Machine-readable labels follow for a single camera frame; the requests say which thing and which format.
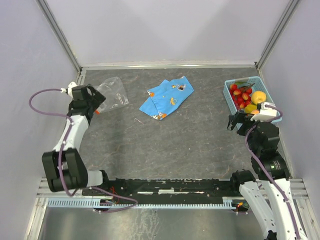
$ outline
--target red apple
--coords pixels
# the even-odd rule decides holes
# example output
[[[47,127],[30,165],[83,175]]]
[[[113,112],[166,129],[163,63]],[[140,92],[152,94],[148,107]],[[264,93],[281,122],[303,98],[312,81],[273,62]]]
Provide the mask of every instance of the red apple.
[[[249,99],[249,94],[246,93],[246,92],[242,93],[241,96],[242,96],[242,98],[243,98],[245,101],[247,101],[247,100]]]
[[[238,97],[236,98],[236,102],[237,102],[238,104],[241,104],[241,103],[244,102],[244,99],[243,99],[241,96],[238,96]]]
[[[245,90],[245,92],[246,92],[247,94],[252,94],[252,88],[251,88],[251,87],[248,88],[247,90]]]
[[[236,90],[233,91],[233,95],[235,95],[235,96],[238,96],[240,94],[242,94],[240,89],[236,89]]]
[[[244,109],[245,107],[246,107],[246,104],[245,104],[245,102],[243,101],[243,102],[239,105],[239,108]]]
[[[234,91],[238,88],[237,84],[231,84],[230,85],[230,90]]]

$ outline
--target light blue basket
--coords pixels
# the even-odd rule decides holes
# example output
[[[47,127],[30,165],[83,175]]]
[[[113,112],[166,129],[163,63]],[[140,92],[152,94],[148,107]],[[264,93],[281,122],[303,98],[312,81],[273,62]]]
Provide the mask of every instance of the light blue basket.
[[[254,93],[255,91],[262,91],[266,94],[266,102],[269,102],[269,103],[274,102],[272,100],[266,86],[262,82],[261,78],[258,76],[250,76],[250,77],[238,78],[238,79],[233,79],[233,80],[227,80],[224,82],[223,94],[224,94],[225,100],[229,106],[229,109],[230,109],[230,112],[232,115],[234,115],[237,112],[237,108],[236,108],[234,101],[231,98],[231,95],[229,92],[229,86],[231,84],[234,84],[235,82],[245,82],[248,84],[254,84],[252,87],[252,93]],[[281,120],[282,120],[282,117],[277,120],[272,121],[272,123],[274,124],[276,122],[280,122]],[[236,125],[236,128],[239,129],[241,127],[241,125],[242,125],[242,123],[238,123]]]

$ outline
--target blue cloth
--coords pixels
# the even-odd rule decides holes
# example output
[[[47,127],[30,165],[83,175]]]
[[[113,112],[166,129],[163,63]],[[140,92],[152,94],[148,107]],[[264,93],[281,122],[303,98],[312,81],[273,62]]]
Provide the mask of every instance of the blue cloth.
[[[193,92],[194,89],[185,76],[171,81],[163,80],[159,86],[147,91],[150,97],[139,109],[154,119],[162,120],[174,112]]]

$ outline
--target cable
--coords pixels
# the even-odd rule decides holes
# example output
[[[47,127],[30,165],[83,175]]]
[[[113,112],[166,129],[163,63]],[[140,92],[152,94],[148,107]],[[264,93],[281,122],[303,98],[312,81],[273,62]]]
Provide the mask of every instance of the cable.
[[[265,105],[267,108],[272,108],[274,110],[277,110],[279,112],[279,116],[276,116],[272,119],[269,119],[267,122],[270,123],[274,120],[277,120],[279,118],[281,118],[283,116],[283,112],[280,111],[277,107],[275,106],[271,106],[271,105]],[[254,160],[258,163],[258,165],[260,166],[260,168],[262,169],[262,171],[264,172],[264,174],[266,175],[266,177],[270,180],[270,182],[275,186],[275,188],[280,192],[280,194],[282,195],[284,201],[286,202],[286,205],[288,207],[289,213],[290,213],[290,217],[292,220],[292,224],[293,224],[293,228],[296,234],[297,239],[301,239],[300,237],[300,233],[299,233],[299,228],[297,225],[297,221],[294,215],[294,211],[289,203],[289,198],[286,196],[285,192],[281,189],[281,187],[275,182],[275,180],[270,176],[270,174],[268,173],[268,171],[266,170],[265,166],[262,164],[262,162],[260,161],[260,159],[251,151],[251,149],[249,148],[249,144],[248,144],[248,137],[250,135],[250,133],[256,128],[256,125],[254,125],[253,127],[251,127],[247,134],[245,135],[245,147],[246,149],[249,151],[249,153],[251,154],[251,156],[254,158]]]
[[[67,184],[65,182],[65,179],[64,179],[64,173],[63,173],[63,169],[62,169],[62,153],[63,153],[63,150],[64,150],[64,147],[65,147],[65,144],[66,144],[66,140],[68,139],[68,136],[69,136],[69,133],[74,125],[74,121],[72,120],[72,118],[68,115],[65,115],[65,114],[61,114],[61,113],[54,113],[54,112],[45,112],[45,111],[40,111],[38,109],[36,109],[33,105],[32,105],[32,100],[35,96],[37,96],[38,94],[41,94],[41,93],[44,93],[44,92],[50,92],[50,91],[59,91],[62,93],[62,90],[61,89],[58,89],[58,88],[48,88],[48,89],[44,89],[44,90],[40,90],[40,91],[37,91],[36,93],[34,93],[30,99],[29,99],[29,106],[30,108],[35,111],[36,113],[39,113],[39,114],[42,114],[42,115],[47,115],[47,116],[57,116],[57,117],[62,117],[62,118],[66,118],[70,121],[70,124],[69,124],[69,127],[63,137],[63,140],[62,140],[62,143],[61,143],[61,146],[60,146],[60,150],[59,150],[59,154],[58,154],[58,171],[59,171],[59,175],[60,175],[60,180],[61,180],[61,183],[62,183],[62,187],[63,187],[63,190],[65,191],[65,193],[69,196],[69,197],[73,197],[76,192],[78,191],[78,189],[75,189],[73,193],[70,193],[69,192],[69,189],[67,187]],[[118,208],[116,210],[111,210],[111,211],[108,211],[108,213],[115,213],[115,212],[119,212],[119,211],[122,211],[122,210],[126,210],[126,209],[129,209],[129,208],[132,208],[134,207],[135,205],[138,204],[138,201],[133,199],[133,198],[130,198],[130,197],[125,197],[125,196],[119,196],[119,195],[116,195],[114,193],[111,193],[111,192],[108,192],[106,190],[103,190],[102,188],[99,188],[99,187],[91,187],[93,189],[96,189],[102,193],[105,193],[107,195],[111,195],[113,197],[116,197],[118,199],[124,199],[124,200],[129,200],[129,201],[132,201],[132,202],[135,202],[133,205],[130,205],[130,206],[126,206],[126,207],[122,207],[122,208]]]

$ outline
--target transparent plastic sheet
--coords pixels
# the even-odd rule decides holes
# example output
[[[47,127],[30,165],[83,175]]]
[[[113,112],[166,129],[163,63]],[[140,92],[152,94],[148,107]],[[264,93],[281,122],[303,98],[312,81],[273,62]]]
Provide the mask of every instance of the transparent plastic sheet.
[[[99,86],[96,86],[95,89],[105,96],[104,102],[96,110],[99,113],[105,113],[129,104],[127,93],[120,77],[108,78]]]

